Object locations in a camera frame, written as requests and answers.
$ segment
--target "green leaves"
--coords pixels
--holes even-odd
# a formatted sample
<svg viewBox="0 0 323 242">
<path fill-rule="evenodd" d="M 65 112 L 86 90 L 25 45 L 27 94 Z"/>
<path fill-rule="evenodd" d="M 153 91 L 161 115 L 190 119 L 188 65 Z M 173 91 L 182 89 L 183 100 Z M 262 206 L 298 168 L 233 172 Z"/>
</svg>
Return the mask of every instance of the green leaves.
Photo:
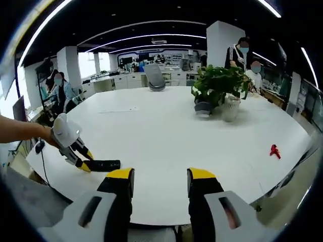
<svg viewBox="0 0 323 242">
<path fill-rule="evenodd" d="M 198 74 L 199 78 L 192 87 L 191 93 L 196 100 L 207 101 L 213 107 L 224 103 L 226 93 L 239 98 L 240 91 L 246 91 L 245 98 L 248 94 L 248 84 L 251 81 L 239 67 L 225 69 L 209 65 L 205 71 L 199 69 Z"/>
</svg>

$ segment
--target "human hand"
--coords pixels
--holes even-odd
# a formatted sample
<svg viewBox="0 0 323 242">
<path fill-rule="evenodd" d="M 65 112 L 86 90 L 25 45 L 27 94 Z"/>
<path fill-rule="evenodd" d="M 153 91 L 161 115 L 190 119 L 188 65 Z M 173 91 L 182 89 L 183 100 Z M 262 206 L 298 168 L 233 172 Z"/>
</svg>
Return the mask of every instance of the human hand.
<svg viewBox="0 0 323 242">
<path fill-rule="evenodd" d="M 56 143 L 56 141 L 52 138 L 51 136 L 51 128 L 48 126 L 42 126 L 43 127 L 43 131 L 41 133 L 41 138 L 43 140 L 45 140 L 47 143 L 49 143 L 50 145 L 59 148 L 59 145 Z"/>
</svg>

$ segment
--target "white table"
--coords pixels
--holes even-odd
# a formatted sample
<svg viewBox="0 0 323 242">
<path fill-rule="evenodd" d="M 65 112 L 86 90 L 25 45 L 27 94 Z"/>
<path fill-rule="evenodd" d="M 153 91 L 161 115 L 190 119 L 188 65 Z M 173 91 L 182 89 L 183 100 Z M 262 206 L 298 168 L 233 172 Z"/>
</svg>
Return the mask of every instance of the white table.
<svg viewBox="0 0 323 242">
<path fill-rule="evenodd" d="M 260 96 L 242 100 L 234 123 L 199 119 L 190 87 L 96 93 L 68 118 L 82 127 L 95 159 L 135 168 L 131 222 L 148 225 L 190 223 L 187 168 L 213 172 L 224 190 L 251 203 L 288 174 L 310 141 L 295 120 Z M 269 156 L 272 144 L 281 160 Z M 52 146 L 43 153 L 50 185 L 73 201 L 96 190 L 105 176 L 78 170 Z M 31 152 L 27 160 L 44 178 L 41 156 Z"/>
<path fill-rule="evenodd" d="M 43 106 L 40 106 L 36 108 L 35 110 L 31 110 L 28 114 L 28 121 L 35 122 L 37 119 L 41 116 L 41 113 L 43 112 L 44 108 Z"/>
</svg>

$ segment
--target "gray chair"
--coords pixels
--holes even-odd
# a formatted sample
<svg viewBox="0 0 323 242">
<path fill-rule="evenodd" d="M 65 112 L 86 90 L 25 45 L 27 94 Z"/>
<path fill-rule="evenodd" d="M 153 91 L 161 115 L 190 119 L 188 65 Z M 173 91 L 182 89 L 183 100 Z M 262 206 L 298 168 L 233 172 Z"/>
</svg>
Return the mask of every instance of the gray chair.
<svg viewBox="0 0 323 242">
<path fill-rule="evenodd" d="M 153 92 L 163 91 L 166 87 L 166 82 L 159 69 L 158 65 L 146 65 L 143 67 L 148 79 L 148 87 Z"/>
</svg>

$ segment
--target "window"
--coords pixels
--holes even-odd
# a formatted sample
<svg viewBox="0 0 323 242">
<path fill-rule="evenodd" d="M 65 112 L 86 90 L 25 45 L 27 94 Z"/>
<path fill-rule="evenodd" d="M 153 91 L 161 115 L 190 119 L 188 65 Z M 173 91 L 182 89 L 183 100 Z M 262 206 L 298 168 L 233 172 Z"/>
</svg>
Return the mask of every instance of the window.
<svg viewBox="0 0 323 242">
<path fill-rule="evenodd" d="M 88 78 L 96 73 L 93 53 L 80 52 L 78 53 L 78 59 L 81 78 Z"/>
<path fill-rule="evenodd" d="M 16 80 L 14 80 L 11 88 L 9 89 L 7 99 L 5 100 L 4 96 L 0 98 L 1 115 L 13 119 L 14 112 L 12 110 L 12 107 L 17 102 L 17 100 L 18 100 L 18 93 L 17 93 L 17 87 L 16 87 Z"/>
<path fill-rule="evenodd" d="M 313 109 L 313 121 L 323 131 L 323 97 L 321 94 L 317 95 L 317 99 Z"/>
<path fill-rule="evenodd" d="M 23 67 L 19 67 L 17 69 L 17 74 L 18 74 L 18 85 L 19 85 L 20 96 L 24 96 L 25 108 L 28 109 L 30 108 L 30 101 L 29 101 L 29 96 L 27 92 L 25 69 Z"/>
<path fill-rule="evenodd" d="M 100 52 L 99 53 L 99 64 L 101 71 L 110 71 L 110 57 L 109 53 Z"/>
</svg>

